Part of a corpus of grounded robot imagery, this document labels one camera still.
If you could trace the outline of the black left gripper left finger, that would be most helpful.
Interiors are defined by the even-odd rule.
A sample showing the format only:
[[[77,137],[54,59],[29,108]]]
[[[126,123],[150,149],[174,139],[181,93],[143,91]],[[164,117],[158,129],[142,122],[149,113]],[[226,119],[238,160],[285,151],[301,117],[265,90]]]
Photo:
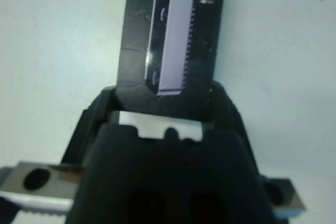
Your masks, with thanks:
[[[69,144],[62,157],[62,164],[82,165],[88,159],[101,125],[109,114],[118,109],[116,88],[106,87],[83,110]]]

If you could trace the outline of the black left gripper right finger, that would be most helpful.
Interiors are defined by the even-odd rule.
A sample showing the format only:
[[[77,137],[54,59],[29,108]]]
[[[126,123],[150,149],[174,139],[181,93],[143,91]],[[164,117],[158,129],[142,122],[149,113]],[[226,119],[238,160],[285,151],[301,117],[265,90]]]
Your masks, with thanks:
[[[217,81],[213,81],[209,99],[209,118],[214,128],[230,130],[239,136],[244,146],[255,173],[259,175],[259,169],[253,150],[244,126],[240,112],[230,99],[224,87]]]

